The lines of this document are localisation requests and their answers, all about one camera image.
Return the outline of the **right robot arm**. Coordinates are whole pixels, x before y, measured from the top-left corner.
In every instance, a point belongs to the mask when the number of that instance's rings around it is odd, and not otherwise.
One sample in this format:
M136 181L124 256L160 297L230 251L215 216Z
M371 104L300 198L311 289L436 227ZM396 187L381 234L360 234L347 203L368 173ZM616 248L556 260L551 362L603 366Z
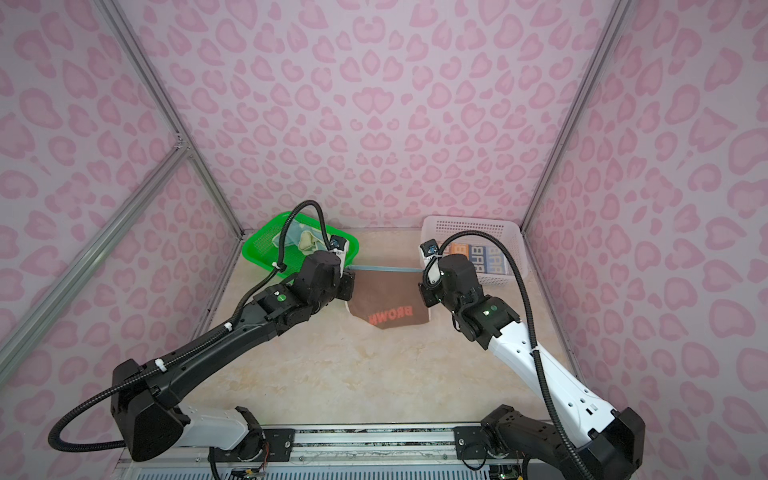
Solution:
M536 420L501 405L460 455L540 460L566 479L632 477L644 452L645 422L638 413L618 410L533 343L523 317L485 293L467 258L432 255L424 274L419 289L425 305L445 307L458 332L502 361L555 415Z

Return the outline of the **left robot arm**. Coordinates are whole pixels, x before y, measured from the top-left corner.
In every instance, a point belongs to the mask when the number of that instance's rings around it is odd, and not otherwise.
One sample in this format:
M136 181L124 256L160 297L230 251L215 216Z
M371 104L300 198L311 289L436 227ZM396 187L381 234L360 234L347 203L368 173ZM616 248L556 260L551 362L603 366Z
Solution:
M148 461L179 447L207 447L228 460L263 456L266 436L248 408L197 408L185 398L332 301L350 300L354 275L345 271L343 257L338 249L316 251L281 282L252 288L231 317L208 333L153 361L118 365L113 381L128 386L112 397L111 413L132 460Z

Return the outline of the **orange blue patterned towel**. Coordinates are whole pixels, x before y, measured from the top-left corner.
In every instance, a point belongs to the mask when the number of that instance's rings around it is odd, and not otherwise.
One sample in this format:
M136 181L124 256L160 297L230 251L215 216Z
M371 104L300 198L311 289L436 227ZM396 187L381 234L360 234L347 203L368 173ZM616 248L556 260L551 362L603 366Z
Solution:
M478 274L510 275L511 269L506 256L495 245L478 245L453 242L445 249L447 255L460 254L467 257Z

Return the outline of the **red brown towel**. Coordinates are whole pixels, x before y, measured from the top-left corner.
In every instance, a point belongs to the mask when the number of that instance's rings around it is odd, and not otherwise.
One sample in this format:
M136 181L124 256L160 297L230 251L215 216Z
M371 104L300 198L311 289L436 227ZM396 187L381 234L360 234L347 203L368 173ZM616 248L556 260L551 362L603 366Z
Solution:
M378 329L427 324L430 311L419 290L422 271L414 268L359 266L349 313Z

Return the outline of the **green plastic basket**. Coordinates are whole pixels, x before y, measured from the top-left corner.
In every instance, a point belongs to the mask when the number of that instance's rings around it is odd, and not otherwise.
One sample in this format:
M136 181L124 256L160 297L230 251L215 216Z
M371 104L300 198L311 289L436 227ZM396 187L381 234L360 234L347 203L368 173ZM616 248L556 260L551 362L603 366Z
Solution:
M278 260L278 241L289 215L289 211L283 212L256 231L243 245L242 256L249 262L271 271L273 264ZM348 251L346 253L345 265L351 265L360 250L358 239L352 234L330 225L326 226L326 230L329 238L339 236L347 240ZM287 268L284 272L278 273L278 277L285 278L290 274L296 273L303 264L306 255L299 249L298 243L304 232L310 232L313 235L319 249L325 248L321 238L319 221L316 218L299 213L291 222L284 242L283 262L287 265Z

